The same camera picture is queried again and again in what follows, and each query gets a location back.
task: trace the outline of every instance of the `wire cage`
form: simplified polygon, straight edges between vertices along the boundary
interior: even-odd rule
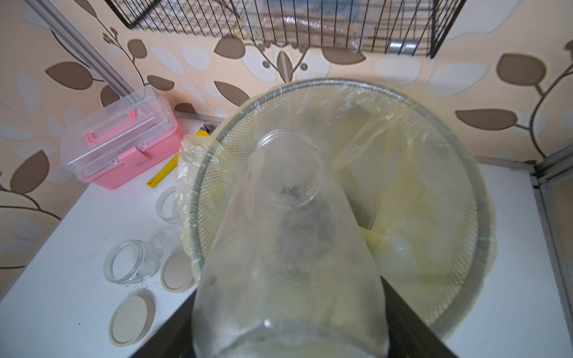
[[[105,0],[128,28],[433,58],[465,0]]]

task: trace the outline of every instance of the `white countertop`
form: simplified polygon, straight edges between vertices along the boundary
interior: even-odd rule
[[[191,294],[169,293],[156,274],[138,285],[105,280],[107,253],[125,239],[178,244],[155,202],[175,172],[156,189],[145,183],[167,160],[117,190],[90,185],[0,302],[0,357],[128,357],[140,343],[118,348],[108,338],[117,306],[138,290],[156,303],[150,332]],[[460,358],[571,357],[557,286],[528,174],[483,166],[496,209],[498,257],[467,318],[446,342]]]

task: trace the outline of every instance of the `mesh strainer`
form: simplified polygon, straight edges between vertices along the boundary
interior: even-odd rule
[[[209,152],[223,149],[245,162],[279,128],[312,139],[338,172],[380,273],[436,334],[450,332],[480,290],[492,233],[483,179],[458,137],[392,89],[321,79],[244,105],[213,134],[220,146]],[[232,192],[214,158],[203,159],[191,194],[191,254],[199,270]]]

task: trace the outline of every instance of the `plastic bag inside cage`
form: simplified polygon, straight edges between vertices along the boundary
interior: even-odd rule
[[[232,0],[240,32],[255,40],[359,50],[374,37],[382,4],[354,0]]]

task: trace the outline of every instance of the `leaf pattern wallpaper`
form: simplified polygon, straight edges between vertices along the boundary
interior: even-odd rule
[[[348,77],[442,97],[476,155],[533,163],[573,143],[568,0],[468,0],[433,60],[128,30],[104,2],[53,3],[134,88],[192,113],[232,115],[285,82]]]
[[[0,9],[1,298],[85,189],[60,167],[60,133],[101,109],[105,84],[22,2]]]

